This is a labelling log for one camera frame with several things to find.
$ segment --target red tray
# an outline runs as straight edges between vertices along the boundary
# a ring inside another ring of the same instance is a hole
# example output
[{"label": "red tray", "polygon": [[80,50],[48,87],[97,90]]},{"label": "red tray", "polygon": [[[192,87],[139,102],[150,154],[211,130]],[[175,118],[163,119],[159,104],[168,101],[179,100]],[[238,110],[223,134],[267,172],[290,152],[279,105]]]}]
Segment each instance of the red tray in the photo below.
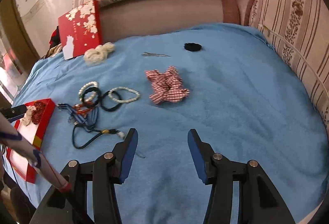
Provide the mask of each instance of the red tray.
[{"label": "red tray", "polygon": [[[46,108],[41,116],[40,123],[35,125],[30,122],[27,126],[24,126],[20,123],[20,119],[15,122],[15,129],[19,131],[19,133],[27,139],[36,149],[40,150],[43,136],[46,132],[46,128],[48,126],[49,120],[53,114],[55,109],[55,103],[51,99],[42,99],[38,100],[46,104]],[[29,103],[25,103],[26,106],[34,105],[32,101]],[[16,153],[11,148],[7,148],[6,155],[9,163],[16,170],[18,175],[20,175],[25,181],[30,183],[34,183],[36,180],[36,171],[35,169],[29,165],[26,158],[22,157],[18,153]]]}]

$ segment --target red gift box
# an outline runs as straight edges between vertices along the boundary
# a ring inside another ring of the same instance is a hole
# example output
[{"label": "red gift box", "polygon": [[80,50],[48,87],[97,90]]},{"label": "red gift box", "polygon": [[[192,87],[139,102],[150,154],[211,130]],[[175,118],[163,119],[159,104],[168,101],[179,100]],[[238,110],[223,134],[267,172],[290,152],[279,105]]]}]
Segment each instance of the red gift box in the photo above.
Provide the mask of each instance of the red gift box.
[{"label": "red gift box", "polygon": [[[21,124],[20,120],[16,120],[15,129],[28,140],[36,149],[40,150],[43,136],[46,132],[49,120],[55,109],[55,103],[51,99],[38,100],[46,104],[45,110],[42,113],[39,124],[35,125],[30,122],[27,126]],[[25,103],[26,106],[34,105],[34,102]],[[16,153],[11,148],[7,148],[7,160],[25,181],[34,183],[36,180],[36,171],[30,166],[27,159]]]},{"label": "red gift box", "polygon": [[83,55],[102,43],[98,1],[92,0],[58,18],[64,59]]}]

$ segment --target bed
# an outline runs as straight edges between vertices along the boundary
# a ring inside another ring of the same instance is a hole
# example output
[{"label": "bed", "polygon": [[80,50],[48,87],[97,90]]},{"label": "bed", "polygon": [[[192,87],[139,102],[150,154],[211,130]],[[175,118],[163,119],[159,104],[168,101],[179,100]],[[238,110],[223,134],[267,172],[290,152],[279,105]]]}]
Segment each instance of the bed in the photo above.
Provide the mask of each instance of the bed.
[{"label": "bed", "polygon": [[[199,43],[203,49],[186,51],[186,42]],[[144,57],[143,52],[171,57]],[[144,71],[163,72],[170,65],[177,68],[190,95],[179,103],[154,105]],[[141,93],[139,100],[118,111],[101,110],[97,123],[99,128],[127,132],[133,127],[139,132],[139,156],[134,158],[128,179],[116,187],[123,223],[203,221],[211,188],[203,185],[194,168],[187,144],[191,128],[230,160],[257,160],[296,222],[323,199],[329,160],[325,127],[301,81],[255,28],[217,23],[129,37],[117,41],[116,51],[92,67],[86,66],[83,57],[65,61],[59,53],[35,64],[14,106],[48,97],[73,105],[80,87],[93,80],[103,92],[126,86]],[[72,128],[68,114],[56,109],[42,152],[58,171],[72,159],[80,163],[95,160],[120,141],[116,135],[103,135],[76,150],[71,143]],[[76,136],[77,144],[90,138],[83,130]],[[49,183],[39,176],[35,184],[17,179],[37,206]],[[92,215],[90,192],[88,199]],[[237,207],[238,188],[234,188],[232,223]]]}]

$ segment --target white cat silhouette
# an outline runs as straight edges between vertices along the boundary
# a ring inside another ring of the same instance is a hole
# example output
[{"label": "white cat silhouette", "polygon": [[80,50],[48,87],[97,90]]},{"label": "white cat silhouette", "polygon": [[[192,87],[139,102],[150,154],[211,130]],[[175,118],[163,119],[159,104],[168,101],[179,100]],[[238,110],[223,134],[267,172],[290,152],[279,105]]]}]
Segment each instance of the white cat silhouette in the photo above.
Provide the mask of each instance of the white cat silhouette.
[{"label": "white cat silhouette", "polygon": [[65,60],[73,58],[73,50],[74,50],[73,40],[74,38],[72,36],[67,36],[66,45],[63,47]]}]

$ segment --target pearl bracelet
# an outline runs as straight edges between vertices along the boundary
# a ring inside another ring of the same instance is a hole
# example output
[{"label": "pearl bracelet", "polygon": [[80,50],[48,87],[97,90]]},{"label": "pearl bracelet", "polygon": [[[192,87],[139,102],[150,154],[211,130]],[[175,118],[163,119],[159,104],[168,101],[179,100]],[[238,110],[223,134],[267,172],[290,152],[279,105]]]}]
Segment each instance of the pearl bracelet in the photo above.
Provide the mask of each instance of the pearl bracelet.
[{"label": "pearl bracelet", "polygon": [[[84,93],[85,90],[86,90],[88,87],[90,87],[90,86],[93,86],[93,87],[98,88],[98,83],[97,83],[96,81],[91,81],[91,82],[88,82],[87,84],[84,84],[84,85],[82,86],[82,88],[79,90],[79,93],[78,93],[78,95],[79,95],[79,100],[80,100],[81,102],[82,102],[82,95],[83,95],[83,93]],[[88,98],[85,99],[85,102],[92,101],[93,98],[95,98],[95,96],[96,96],[96,92],[93,91],[92,94],[91,94]]]},{"label": "pearl bracelet", "polygon": [[[118,89],[124,89],[124,90],[127,90],[131,93],[134,93],[136,94],[136,97],[134,98],[131,98],[131,99],[128,99],[128,100],[118,100],[116,98],[113,97],[112,93]],[[131,103],[135,100],[137,100],[139,97],[140,97],[140,94],[138,91],[134,90],[134,89],[131,89],[131,88],[127,88],[127,87],[117,87],[117,88],[113,88],[109,91],[109,94],[108,94],[109,98],[112,99],[113,101],[115,101],[116,103]]]}]

